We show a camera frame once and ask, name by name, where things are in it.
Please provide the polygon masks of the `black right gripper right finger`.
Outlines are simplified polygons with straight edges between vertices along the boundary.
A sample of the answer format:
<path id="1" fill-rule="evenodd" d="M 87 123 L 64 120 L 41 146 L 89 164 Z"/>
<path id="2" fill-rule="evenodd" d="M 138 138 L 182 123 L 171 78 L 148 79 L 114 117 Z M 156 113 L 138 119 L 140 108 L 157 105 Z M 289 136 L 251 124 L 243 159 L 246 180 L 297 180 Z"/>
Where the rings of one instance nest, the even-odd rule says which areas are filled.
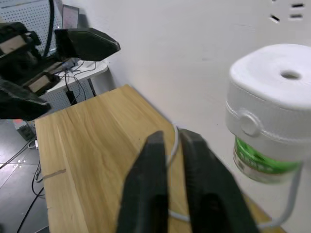
<path id="1" fill-rule="evenodd" d="M 233 175 L 205 139 L 186 129 L 180 139 L 192 232 L 259 232 Z"/>

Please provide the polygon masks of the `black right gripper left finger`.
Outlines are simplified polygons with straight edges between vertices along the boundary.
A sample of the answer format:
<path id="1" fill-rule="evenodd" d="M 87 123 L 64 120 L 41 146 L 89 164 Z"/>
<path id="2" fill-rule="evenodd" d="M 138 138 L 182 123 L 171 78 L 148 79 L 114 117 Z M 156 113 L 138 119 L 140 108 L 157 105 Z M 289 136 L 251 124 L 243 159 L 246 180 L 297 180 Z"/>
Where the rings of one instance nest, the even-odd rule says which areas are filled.
<path id="1" fill-rule="evenodd" d="M 116 231 L 168 231 L 168 184 L 162 131 L 154 132 L 146 138 L 125 178 Z"/>

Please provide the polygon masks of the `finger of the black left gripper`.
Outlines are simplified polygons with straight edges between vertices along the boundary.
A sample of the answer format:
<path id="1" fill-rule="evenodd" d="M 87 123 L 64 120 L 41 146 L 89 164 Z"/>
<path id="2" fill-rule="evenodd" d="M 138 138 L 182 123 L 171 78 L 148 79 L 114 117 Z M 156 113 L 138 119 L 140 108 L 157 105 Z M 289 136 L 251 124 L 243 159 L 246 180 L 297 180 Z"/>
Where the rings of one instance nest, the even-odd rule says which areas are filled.
<path id="1" fill-rule="evenodd" d="M 99 62 L 121 50 L 115 39 L 94 28 L 58 29 L 54 33 L 56 55 L 61 61 L 78 58 Z"/>
<path id="2" fill-rule="evenodd" d="M 0 80 L 1 119 L 34 120 L 51 109 L 51 105 L 36 94 L 10 81 Z"/>

